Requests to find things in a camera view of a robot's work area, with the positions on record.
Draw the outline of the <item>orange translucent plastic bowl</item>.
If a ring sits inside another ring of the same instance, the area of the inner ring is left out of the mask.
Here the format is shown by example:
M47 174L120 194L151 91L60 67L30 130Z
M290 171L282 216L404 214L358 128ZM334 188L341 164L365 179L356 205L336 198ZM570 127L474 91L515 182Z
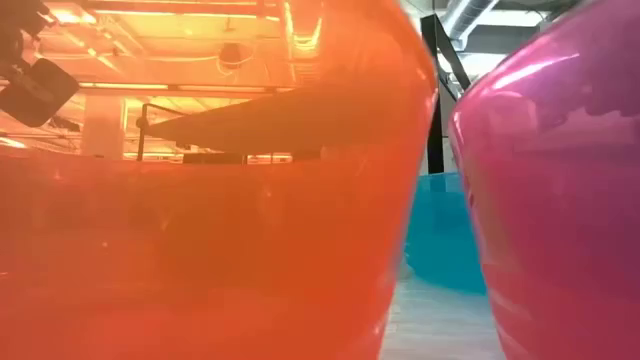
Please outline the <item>orange translucent plastic bowl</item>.
M0 360L377 360L436 94L399 1L42 2L80 88L0 110Z

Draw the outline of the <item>teal plastic bowl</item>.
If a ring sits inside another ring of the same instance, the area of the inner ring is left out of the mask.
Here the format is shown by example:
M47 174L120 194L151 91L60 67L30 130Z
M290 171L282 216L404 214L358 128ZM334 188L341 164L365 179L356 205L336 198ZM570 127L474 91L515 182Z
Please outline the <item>teal plastic bowl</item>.
M418 178L405 255L414 274L431 285L469 294L487 292L459 174Z

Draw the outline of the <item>large pink-red plastic bowl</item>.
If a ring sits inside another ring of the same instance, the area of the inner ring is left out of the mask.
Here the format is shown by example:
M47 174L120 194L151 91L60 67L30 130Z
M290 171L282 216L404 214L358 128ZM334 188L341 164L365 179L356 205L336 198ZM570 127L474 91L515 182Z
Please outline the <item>large pink-red plastic bowl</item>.
M640 360L640 0L589 0L449 134L507 360Z

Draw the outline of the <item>white round pillar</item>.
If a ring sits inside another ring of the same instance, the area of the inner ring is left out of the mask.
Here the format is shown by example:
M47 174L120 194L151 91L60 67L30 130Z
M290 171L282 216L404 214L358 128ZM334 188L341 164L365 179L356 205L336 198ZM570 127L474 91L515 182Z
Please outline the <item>white round pillar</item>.
M126 129L123 98L88 95L81 131L80 153L86 156L121 159Z

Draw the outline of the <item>silver ventilation duct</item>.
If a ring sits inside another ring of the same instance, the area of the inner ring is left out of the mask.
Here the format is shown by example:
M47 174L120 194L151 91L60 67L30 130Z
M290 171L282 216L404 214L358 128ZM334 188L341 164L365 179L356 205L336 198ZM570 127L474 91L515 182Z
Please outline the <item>silver ventilation duct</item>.
M441 24L456 51L466 48L469 34L480 18L500 0L449 0Z

